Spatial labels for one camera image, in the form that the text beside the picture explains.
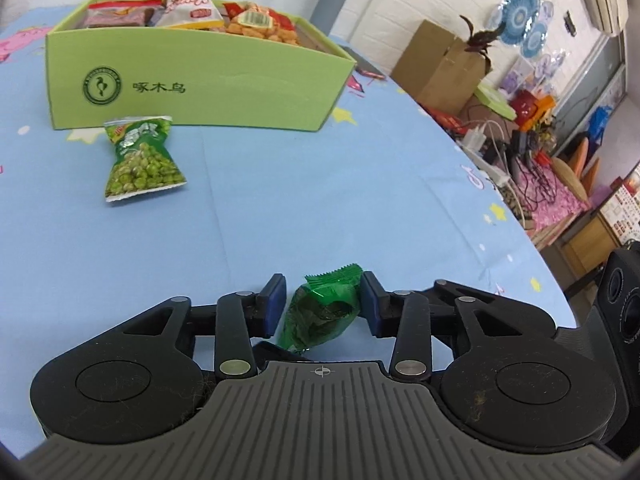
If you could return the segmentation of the dark green candy packet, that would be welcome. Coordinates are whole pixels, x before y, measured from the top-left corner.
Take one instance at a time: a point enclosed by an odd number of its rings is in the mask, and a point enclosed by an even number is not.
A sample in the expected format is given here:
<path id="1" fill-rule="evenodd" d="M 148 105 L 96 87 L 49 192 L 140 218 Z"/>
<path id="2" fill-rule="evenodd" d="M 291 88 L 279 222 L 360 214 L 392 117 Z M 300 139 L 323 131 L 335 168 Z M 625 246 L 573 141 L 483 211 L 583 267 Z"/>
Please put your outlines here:
<path id="1" fill-rule="evenodd" d="M 302 354 L 340 336 L 360 313 L 362 274 L 352 263 L 306 275 L 286 309 L 278 346 Z"/>

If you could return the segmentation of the red dates snack packet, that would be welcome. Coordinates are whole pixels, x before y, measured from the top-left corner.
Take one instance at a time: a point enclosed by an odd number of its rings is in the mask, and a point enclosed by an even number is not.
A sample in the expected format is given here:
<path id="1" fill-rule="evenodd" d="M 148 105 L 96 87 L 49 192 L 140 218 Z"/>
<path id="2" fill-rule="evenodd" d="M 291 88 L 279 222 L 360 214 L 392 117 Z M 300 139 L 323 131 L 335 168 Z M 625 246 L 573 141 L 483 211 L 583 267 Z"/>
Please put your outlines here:
<path id="1" fill-rule="evenodd" d="M 144 27 L 157 11 L 163 10 L 162 0 L 112 0 L 88 6 L 82 28 Z"/>

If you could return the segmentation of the white triangular snack packet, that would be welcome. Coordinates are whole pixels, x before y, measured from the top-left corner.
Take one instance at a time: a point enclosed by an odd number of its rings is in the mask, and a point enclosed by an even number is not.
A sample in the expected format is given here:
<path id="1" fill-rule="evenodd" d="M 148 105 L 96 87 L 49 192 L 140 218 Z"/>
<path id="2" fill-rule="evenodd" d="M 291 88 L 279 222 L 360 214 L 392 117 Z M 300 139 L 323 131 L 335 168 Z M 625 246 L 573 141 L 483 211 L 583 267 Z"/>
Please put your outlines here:
<path id="1" fill-rule="evenodd" d="M 213 0 L 164 0 L 163 11 L 154 18 L 154 27 L 209 30 L 224 26 Z"/>

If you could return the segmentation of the red fried snack bag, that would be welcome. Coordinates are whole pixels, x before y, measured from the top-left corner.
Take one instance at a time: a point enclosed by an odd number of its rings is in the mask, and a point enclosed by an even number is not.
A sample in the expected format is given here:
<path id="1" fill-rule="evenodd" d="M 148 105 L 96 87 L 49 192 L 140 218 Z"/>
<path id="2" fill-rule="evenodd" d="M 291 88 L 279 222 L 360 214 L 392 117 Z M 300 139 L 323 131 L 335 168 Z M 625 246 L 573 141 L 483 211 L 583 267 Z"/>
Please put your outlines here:
<path id="1" fill-rule="evenodd" d="M 292 20 L 268 6 L 251 2 L 225 2 L 221 5 L 228 34 L 265 39 L 298 46 L 298 33 Z"/>

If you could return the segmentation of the blue cartoon tablecloth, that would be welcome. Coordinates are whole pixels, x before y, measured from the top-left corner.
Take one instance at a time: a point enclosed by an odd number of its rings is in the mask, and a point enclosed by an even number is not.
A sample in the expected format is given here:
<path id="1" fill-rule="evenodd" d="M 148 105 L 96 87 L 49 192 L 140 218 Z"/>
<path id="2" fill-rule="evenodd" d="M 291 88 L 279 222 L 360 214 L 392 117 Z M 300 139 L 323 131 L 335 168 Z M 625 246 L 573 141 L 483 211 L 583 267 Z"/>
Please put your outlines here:
<path id="1" fill-rule="evenodd" d="M 345 91 L 318 132 L 173 128 L 186 185 L 108 204 L 104 132 L 50 124 L 44 37 L 66 14 L 33 10 L 1 32 L 1 440 L 14 454 L 43 438 L 37 370 L 172 296 L 212 304 L 356 263 L 390 290 L 444 278 L 573 324 L 498 193 L 389 82 Z"/>

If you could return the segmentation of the green peas snack packet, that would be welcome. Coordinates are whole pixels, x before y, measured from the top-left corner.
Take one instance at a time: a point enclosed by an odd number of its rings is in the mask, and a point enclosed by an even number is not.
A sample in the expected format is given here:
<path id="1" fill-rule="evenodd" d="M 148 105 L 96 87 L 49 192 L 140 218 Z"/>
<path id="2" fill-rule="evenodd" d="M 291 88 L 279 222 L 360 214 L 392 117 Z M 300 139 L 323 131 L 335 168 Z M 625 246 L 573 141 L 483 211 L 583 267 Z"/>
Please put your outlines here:
<path id="1" fill-rule="evenodd" d="M 186 184 L 186 177 L 165 145 L 171 125 L 170 116 L 125 117 L 104 124 L 115 150 L 104 191 L 107 203 Z"/>

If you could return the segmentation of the white power strip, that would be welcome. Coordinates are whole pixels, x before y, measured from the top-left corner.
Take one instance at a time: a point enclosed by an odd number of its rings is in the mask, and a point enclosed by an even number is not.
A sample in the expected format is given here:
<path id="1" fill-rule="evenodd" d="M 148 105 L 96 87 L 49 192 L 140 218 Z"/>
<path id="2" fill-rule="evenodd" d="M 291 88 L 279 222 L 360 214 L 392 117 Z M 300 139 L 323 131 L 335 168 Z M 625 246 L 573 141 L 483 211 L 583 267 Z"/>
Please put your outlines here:
<path id="1" fill-rule="evenodd" d="M 532 218 L 518 197 L 516 182 L 508 169 L 507 140 L 502 125 L 493 119 L 480 119 L 469 123 L 468 131 L 457 140 L 457 144 L 478 170 L 486 174 L 494 188 L 501 193 L 503 201 L 512 210 L 515 218 L 527 229 L 532 226 Z"/>

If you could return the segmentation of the light green flat box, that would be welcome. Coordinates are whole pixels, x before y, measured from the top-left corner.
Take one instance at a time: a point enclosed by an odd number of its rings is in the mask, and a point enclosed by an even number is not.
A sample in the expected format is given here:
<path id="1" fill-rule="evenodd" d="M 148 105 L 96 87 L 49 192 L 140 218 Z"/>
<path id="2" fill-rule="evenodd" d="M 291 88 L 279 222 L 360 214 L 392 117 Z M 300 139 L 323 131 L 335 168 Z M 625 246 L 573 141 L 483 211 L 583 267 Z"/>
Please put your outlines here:
<path id="1" fill-rule="evenodd" d="M 474 96 L 484 107 L 489 108 L 502 118 L 510 120 L 510 122 L 514 122 L 515 118 L 518 117 L 514 108 L 510 107 L 506 97 L 498 90 L 484 84 L 484 82 L 481 82 L 476 87 Z"/>

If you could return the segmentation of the green cardboard box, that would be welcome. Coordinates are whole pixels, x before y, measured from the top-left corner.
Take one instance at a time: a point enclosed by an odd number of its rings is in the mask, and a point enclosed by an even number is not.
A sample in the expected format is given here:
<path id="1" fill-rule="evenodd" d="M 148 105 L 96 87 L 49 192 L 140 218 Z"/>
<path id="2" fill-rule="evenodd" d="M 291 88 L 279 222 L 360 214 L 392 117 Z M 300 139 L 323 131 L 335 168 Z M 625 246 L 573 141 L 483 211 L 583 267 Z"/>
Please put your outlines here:
<path id="1" fill-rule="evenodd" d="M 164 115 L 182 126 L 317 131 L 355 67 L 299 16 L 296 46 L 225 32 L 82 27 L 90 4 L 103 1 L 84 1 L 47 33 L 54 128 Z"/>

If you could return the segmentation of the brown cardboard box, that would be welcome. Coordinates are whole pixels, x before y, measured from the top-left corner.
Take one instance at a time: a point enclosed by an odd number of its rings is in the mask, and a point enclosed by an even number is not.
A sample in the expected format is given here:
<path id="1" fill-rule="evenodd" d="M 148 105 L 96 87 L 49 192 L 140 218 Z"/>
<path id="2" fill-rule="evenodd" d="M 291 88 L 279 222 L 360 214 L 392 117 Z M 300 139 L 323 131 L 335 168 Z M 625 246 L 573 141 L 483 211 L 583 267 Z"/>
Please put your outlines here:
<path id="1" fill-rule="evenodd" d="M 420 105 L 459 114 L 485 78 L 486 58 L 439 25 L 423 21 L 390 73 Z"/>

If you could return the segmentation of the dark dried plant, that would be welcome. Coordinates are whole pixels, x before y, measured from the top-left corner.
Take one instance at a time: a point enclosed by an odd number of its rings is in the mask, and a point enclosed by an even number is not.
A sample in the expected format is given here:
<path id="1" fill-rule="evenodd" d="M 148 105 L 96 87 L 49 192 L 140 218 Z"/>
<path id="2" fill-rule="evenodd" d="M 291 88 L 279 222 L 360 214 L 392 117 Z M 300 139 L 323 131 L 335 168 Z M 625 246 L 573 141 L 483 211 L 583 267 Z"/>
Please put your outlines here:
<path id="1" fill-rule="evenodd" d="M 465 51 L 481 54 L 487 58 L 489 47 L 501 36 L 506 28 L 506 23 L 501 22 L 495 29 L 476 30 L 473 23 L 466 16 L 460 15 L 460 18 L 469 29 L 469 38 L 466 40 Z"/>

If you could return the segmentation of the blue paper fan decoration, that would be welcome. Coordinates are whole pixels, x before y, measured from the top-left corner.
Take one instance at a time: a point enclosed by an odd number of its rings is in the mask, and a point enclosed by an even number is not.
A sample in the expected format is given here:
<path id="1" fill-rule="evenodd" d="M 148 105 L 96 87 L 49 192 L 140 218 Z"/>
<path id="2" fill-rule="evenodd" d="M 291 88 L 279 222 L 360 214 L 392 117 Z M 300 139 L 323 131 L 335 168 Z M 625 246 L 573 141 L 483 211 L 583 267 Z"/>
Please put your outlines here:
<path id="1" fill-rule="evenodd" d="M 501 0 L 488 15 L 486 27 L 503 27 L 499 36 L 506 46 L 518 47 L 523 58 L 538 58 L 554 18 L 550 0 Z"/>

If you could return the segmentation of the smartphone red case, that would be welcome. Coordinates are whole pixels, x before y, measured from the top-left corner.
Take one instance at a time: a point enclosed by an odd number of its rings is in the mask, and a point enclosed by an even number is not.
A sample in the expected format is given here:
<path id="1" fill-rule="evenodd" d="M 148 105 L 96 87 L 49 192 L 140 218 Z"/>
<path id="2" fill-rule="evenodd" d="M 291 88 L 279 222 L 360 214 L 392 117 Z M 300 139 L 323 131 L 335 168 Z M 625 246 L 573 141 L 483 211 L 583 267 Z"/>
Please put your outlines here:
<path id="1" fill-rule="evenodd" d="M 375 67 L 362 55 L 352 50 L 351 47 L 344 46 L 343 50 L 355 60 L 355 70 L 358 74 L 372 79 L 385 80 L 386 75 Z"/>

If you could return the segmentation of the grey cylindrical bottle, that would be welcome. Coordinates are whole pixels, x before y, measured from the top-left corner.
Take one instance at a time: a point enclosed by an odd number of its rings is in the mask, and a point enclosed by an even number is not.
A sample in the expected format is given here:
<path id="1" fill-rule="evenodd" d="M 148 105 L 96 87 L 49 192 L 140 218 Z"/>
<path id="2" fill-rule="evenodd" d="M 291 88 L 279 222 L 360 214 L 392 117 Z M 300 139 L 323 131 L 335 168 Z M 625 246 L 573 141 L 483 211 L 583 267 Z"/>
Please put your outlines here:
<path id="1" fill-rule="evenodd" d="M 320 32 L 329 36 L 345 2 L 346 0 L 318 0 L 309 21 Z"/>

